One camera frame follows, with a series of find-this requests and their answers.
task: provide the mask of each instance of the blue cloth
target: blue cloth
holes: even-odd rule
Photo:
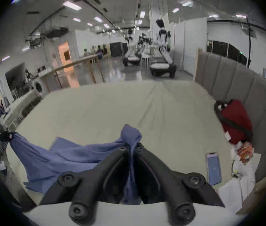
[[[51,148],[46,150],[15,133],[10,145],[25,167],[29,182],[24,183],[24,185],[30,190],[46,193],[61,173],[92,169],[118,147],[129,144],[130,171],[122,201],[126,204],[139,204],[140,200],[138,200],[134,177],[133,151],[141,137],[139,130],[125,125],[121,130],[120,138],[111,143],[81,146],[59,137]]]

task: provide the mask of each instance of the ceiling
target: ceiling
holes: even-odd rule
[[[64,7],[62,4],[65,1],[72,1],[82,9],[75,11]],[[112,24],[121,28],[134,25],[137,0],[99,0],[100,5],[96,5],[93,0],[86,1],[103,13],[107,19],[82,0],[21,0],[11,4],[0,20],[0,62],[7,55],[19,53],[25,46],[25,39],[35,29],[42,33],[50,28],[62,26],[68,27],[70,30],[88,29],[97,32],[106,29],[103,27],[105,23],[110,28],[112,28]],[[233,16],[242,13],[248,15],[252,23],[266,27],[266,19],[251,0],[192,0],[192,7],[183,7],[180,1],[182,0],[167,0],[170,22],[179,23],[186,19],[207,17],[210,13],[218,13],[222,17],[236,19]],[[180,10],[172,13],[176,7]],[[48,18],[58,9],[60,10],[56,14]],[[27,14],[27,12],[34,11],[39,13]],[[149,26],[148,0],[141,0],[139,11],[146,11],[142,25]],[[102,18],[103,23],[94,20],[95,16]],[[81,22],[74,21],[73,18],[78,18]]]

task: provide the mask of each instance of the table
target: table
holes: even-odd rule
[[[67,64],[67,65],[63,65],[63,66],[61,66],[61,67],[59,67],[59,68],[56,68],[56,69],[54,69],[54,70],[51,70],[51,71],[49,71],[48,73],[42,75],[41,78],[43,79],[43,81],[44,81],[44,83],[45,83],[45,85],[46,85],[48,91],[50,92],[50,89],[49,89],[49,87],[48,87],[47,80],[46,80],[48,76],[50,76],[50,75],[52,75],[52,74],[55,74],[56,77],[57,77],[57,79],[58,79],[58,82],[59,82],[60,88],[62,89],[63,87],[62,87],[62,84],[61,84],[61,82],[60,82],[60,79],[59,79],[59,77],[58,77],[58,73],[57,73],[57,72],[60,71],[60,70],[64,70],[64,69],[66,69],[66,68],[69,68],[69,67],[71,67],[71,66],[77,65],[77,64],[79,64],[79,63],[84,63],[84,62],[87,62],[87,65],[88,65],[88,68],[89,68],[89,72],[90,72],[90,76],[91,76],[91,78],[92,78],[92,81],[93,81],[94,84],[96,84],[96,80],[95,80],[95,77],[94,77],[94,74],[93,74],[93,71],[92,71],[92,66],[90,65],[90,60],[95,60],[95,61],[97,62],[97,65],[98,65],[98,68],[99,68],[99,71],[100,71],[100,74],[101,74],[102,81],[105,82],[105,79],[104,79],[104,76],[103,76],[103,74],[102,74],[101,67],[100,67],[100,64],[99,64],[98,55],[99,55],[99,54],[93,54],[93,55],[83,56],[83,57],[81,57],[81,58],[80,58],[79,60],[77,60],[77,61],[74,61],[74,62],[72,62],[72,63],[70,63],[70,64]]]

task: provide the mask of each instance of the phone case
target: phone case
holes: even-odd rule
[[[221,182],[221,168],[217,153],[206,154],[207,181],[210,185]]]

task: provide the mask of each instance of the gray headboard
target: gray headboard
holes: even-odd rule
[[[262,154],[256,179],[266,176],[266,79],[246,66],[215,54],[198,53],[194,81],[215,100],[240,100],[251,119],[255,153]]]

